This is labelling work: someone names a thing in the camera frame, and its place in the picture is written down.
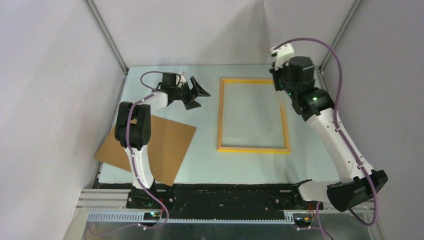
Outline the brown cardboard backing board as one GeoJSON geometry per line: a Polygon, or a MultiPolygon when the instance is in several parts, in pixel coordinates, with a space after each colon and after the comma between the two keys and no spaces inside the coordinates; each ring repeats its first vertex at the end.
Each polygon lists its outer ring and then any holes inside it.
{"type": "MultiPolygon", "coordinates": [[[[151,117],[152,136],[148,144],[148,160],[156,182],[172,186],[196,132],[196,127],[165,119],[151,117]]],[[[111,129],[94,156],[102,162],[98,177],[100,184],[131,184],[130,160],[111,129]]]]}

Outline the yellow wooden picture frame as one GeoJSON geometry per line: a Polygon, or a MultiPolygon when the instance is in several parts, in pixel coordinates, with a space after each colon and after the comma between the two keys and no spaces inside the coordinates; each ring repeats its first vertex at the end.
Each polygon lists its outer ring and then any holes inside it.
{"type": "Polygon", "coordinates": [[[225,86],[229,84],[248,84],[248,85],[274,85],[273,80],[266,78],[236,78],[222,77],[220,79],[219,93],[219,115],[218,115],[218,131],[217,131],[217,151],[226,153],[263,153],[263,154],[290,154],[291,144],[289,136],[289,128],[287,114],[284,102],[279,101],[279,111],[281,117],[281,126],[285,147],[235,147],[223,145],[223,120],[224,120],[224,103],[225,103],[225,86]]]}

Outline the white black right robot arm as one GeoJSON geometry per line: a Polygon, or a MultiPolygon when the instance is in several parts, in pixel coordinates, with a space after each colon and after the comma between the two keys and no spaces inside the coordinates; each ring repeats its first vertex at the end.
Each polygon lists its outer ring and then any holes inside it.
{"type": "Polygon", "coordinates": [[[341,121],[334,120],[335,103],[329,93],[316,86],[315,66],[309,57],[283,57],[271,64],[276,91],[285,91],[291,105],[316,132],[335,165],[339,180],[335,183],[305,180],[291,194],[291,204],[304,209],[310,202],[329,202],[344,212],[370,200],[387,183],[384,170],[375,170],[351,138],[341,121]]]}

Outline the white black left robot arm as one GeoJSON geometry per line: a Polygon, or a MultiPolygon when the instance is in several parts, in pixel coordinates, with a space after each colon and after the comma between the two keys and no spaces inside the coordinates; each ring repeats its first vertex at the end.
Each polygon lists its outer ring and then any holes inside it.
{"type": "Polygon", "coordinates": [[[150,169],[148,144],[152,136],[152,113],[165,108],[174,101],[181,101],[186,110],[201,107],[199,97],[210,97],[194,76],[189,81],[184,72],[160,72],[161,82],[148,86],[150,93],[135,102],[122,101],[118,106],[114,137],[124,148],[130,162],[132,185],[143,190],[138,201],[145,208],[153,208],[158,194],[150,188],[155,179],[150,169]]]}

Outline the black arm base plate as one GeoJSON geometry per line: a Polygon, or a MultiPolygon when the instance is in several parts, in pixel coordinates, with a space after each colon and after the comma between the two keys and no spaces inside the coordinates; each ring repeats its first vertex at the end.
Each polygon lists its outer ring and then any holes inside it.
{"type": "Polygon", "coordinates": [[[309,211],[297,184],[174,184],[155,183],[149,192],[131,187],[126,208],[158,209],[175,220],[284,220],[285,211],[309,211]]]}

